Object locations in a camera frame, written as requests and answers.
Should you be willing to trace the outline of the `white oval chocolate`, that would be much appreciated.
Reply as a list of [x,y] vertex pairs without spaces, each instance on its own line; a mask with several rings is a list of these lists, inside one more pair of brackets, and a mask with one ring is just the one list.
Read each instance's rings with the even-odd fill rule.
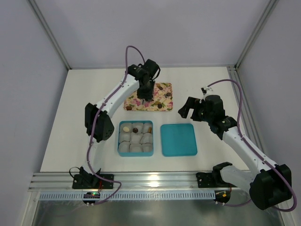
[[130,131],[130,129],[129,129],[128,127],[124,127],[123,130],[124,130],[125,132],[129,132],[129,131]]

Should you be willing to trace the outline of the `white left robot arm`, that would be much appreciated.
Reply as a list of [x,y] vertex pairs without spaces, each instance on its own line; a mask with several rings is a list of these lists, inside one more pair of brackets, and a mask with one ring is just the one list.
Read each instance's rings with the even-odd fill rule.
[[104,176],[92,167],[90,155],[96,151],[97,145],[108,140],[113,132],[114,125],[111,121],[119,106],[132,94],[145,101],[153,99],[155,79],[160,74],[159,65],[153,60],[146,60],[144,64],[130,65],[126,68],[121,82],[97,104],[88,103],[85,106],[85,127],[89,136],[85,164],[79,168],[79,173],[73,176],[73,189],[97,189],[104,186],[112,189],[114,176]]

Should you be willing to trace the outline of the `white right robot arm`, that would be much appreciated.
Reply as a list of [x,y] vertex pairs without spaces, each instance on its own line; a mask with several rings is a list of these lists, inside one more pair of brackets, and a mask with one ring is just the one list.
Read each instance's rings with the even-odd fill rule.
[[188,97],[178,113],[182,118],[187,118],[189,110],[193,111],[193,121],[206,122],[210,130],[230,146],[249,168],[248,172],[244,172],[229,162],[220,163],[212,170],[215,184],[240,188],[261,210],[289,199],[293,200],[289,211],[295,209],[297,201],[292,190],[291,170],[285,164],[275,163],[241,133],[237,121],[226,115],[220,96],[209,95],[203,99]]

